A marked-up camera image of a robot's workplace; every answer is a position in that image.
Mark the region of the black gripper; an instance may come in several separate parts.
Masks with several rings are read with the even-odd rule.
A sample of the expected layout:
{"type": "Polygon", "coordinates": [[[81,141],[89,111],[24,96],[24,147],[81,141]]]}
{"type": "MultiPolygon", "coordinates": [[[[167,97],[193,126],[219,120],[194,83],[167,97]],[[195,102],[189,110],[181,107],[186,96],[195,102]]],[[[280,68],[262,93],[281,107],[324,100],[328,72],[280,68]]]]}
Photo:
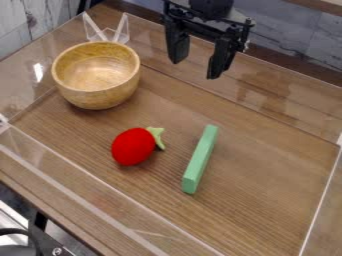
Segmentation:
{"type": "Polygon", "coordinates": [[[207,78],[217,79],[230,68],[237,50],[249,45],[256,21],[234,8],[235,0],[163,0],[163,22],[169,58],[182,62],[190,52],[190,35],[215,41],[207,78]]]}

